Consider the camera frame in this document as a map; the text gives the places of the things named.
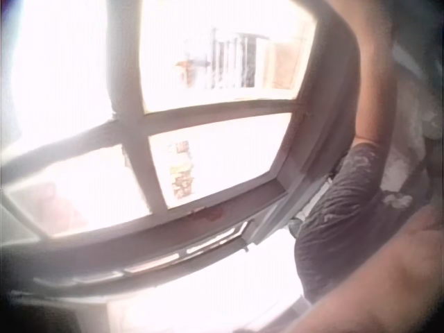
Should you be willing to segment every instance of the cloth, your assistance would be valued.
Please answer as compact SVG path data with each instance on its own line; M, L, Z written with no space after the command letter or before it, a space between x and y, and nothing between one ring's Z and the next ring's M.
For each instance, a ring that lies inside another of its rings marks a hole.
M350 149L302 226L295 261L311 303L360 267L418 208L411 196L379 188L384 165L383 154L371 144Z

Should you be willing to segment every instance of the window mullion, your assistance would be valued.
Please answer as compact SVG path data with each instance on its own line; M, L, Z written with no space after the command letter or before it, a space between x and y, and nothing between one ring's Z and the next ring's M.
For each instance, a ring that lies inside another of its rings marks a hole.
M167 206L155 172L148 136L138 128L144 117L140 86L139 43L142 0L108 0L108 92L116 118L125 128L123 147L154 215Z
M123 147L150 210L154 215L165 216L168 208L157 179L148 137L136 128L131 130L125 135Z

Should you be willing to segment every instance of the window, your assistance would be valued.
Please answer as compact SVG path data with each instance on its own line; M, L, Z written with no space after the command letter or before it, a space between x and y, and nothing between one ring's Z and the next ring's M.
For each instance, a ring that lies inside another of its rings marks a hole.
M52 164L6 187L5 194L54 237L150 214L121 146Z
M167 206L182 205L266 173L290 117L289 113L250 117L150 137Z
M112 118L105 0L23 1L18 7L18 38L6 69L15 117L4 124L11 144L3 160Z
M290 0L145 0L146 111L294 99L313 35L313 18Z
M2 52L13 117L2 124L1 170L7 224L34 228L11 239L135 233L275 179L299 119L314 18L291 0L144 0L141 8L20 6L16 40ZM140 100L122 87L139 89Z

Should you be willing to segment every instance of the sleeve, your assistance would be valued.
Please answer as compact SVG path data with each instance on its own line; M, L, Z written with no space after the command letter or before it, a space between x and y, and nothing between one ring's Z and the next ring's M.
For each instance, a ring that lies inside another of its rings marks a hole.
M362 236L368 219L363 212L379 193L385 158L371 144L358 144L348 153L330 188L307 217L295 245L298 275L305 296L315 301L345 274L352 240Z

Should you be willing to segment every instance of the window frame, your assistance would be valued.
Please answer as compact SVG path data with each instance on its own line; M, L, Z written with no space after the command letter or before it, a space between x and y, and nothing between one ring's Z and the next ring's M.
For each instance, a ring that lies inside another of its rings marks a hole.
M260 216L255 223L248 224L242 238L224 244L223 250L217 248L179 263L179 268L165 270L178 270L182 274L183 268L180 267L210 260L200 257L215 259L220 256L212 253L230 253L232 244L235 244L233 248L239 249L252 241L260 242L282 224L284 215L294 210L294 207L289 208L291 203L293 202L294 206L294 200L303 202L302 189L305 189L309 196L308 192L313 191L318 182L321 183L319 179L323 174L322 168L318 168L318 180L314 180L312 184L307 184L309 172L304 168L311 165L317 151L329 141L328 133L323 133L323 129L330 128L333 119L340 112L341 101L338 101L337 96L344 95L350 83L355 83L348 79L356 71L355 54L341 59L344 53L353 49L355 43L345 25L332 16L331 10L324 3L313 3L309 0L298 0L298 3L318 21L305 76L295 100L237 101L145 114L138 51L142 0L107 0L108 90L116 119L9 161L1 168L2 183L7 185L54 162L122 144L152 214L110 228L59 239L39 235L43 241L38 244L23 244L2 249L8 257L8 262L14 262L17 274L27 280L45 271L54 275L66 272L99 273L107 267L119 266L124 262L133 261L134 258L147 256L147 253L149 257L156 258L171 253L174 249L186 248L237 223ZM341 39L345 46L335 47L335 43L331 41L332 37ZM334 59L341 61L341 65L328 74L323 71L332 60L325 56L326 50L333 50ZM316 98L316 93L320 92L326 92L328 96L323 99ZM291 121L269 172L211 196L167 209L151 157L149 135L216 121L286 112L292 114ZM349 122L344 122L343 128L346 129L346 125L350 125ZM344 148L348 144L348 139L336 143L338 147ZM307 190L309 185L313 185L313 189ZM8 211L17 218L19 212L12 203L9 203ZM222 211L223 214L217 217L216 221L210 219L211 223L208 223L208 216L215 211ZM105 262L101 253L109 254ZM168 273L156 274L162 276L162 279L170 276ZM108 284L111 286L123 282L113 283ZM25 285L30 290L63 293L36 287L29 282ZM70 292L77 294L80 291L73 289Z

